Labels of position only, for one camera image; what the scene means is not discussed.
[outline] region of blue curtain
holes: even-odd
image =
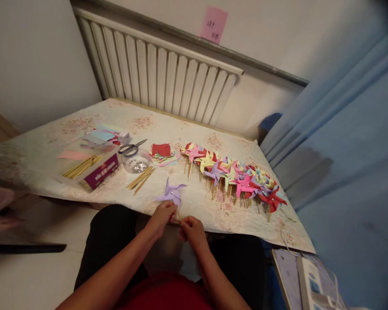
[[[261,149],[347,306],[388,309],[388,16],[375,13]]]

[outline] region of white floor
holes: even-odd
[[[26,222],[1,233],[0,242],[32,240],[65,243],[67,247],[61,253],[0,255],[0,310],[54,309],[72,293],[89,224],[96,213],[97,210],[55,205],[46,200],[19,209],[19,216]],[[190,246],[178,240],[177,227],[166,228],[145,266],[150,273],[175,270],[194,281],[200,278]]]

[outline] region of blue paper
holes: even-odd
[[[96,130],[92,131],[91,135],[103,141],[108,141],[115,138],[115,135],[109,132],[106,132],[105,130],[115,131],[112,128],[108,128],[105,126],[98,126],[96,127]]]

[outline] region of black pants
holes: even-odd
[[[96,273],[135,237],[136,213],[122,205],[99,211],[91,222],[75,290]],[[262,309],[265,261],[260,240],[254,236],[229,235],[210,243],[221,270],[252,309]],[[148,277],[142,264],[127,289]]]

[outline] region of power strip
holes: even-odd
[[[335,300],[323,295],[318,267],[303,257],[297,257],[296,262],[303,310],[335,309]]]

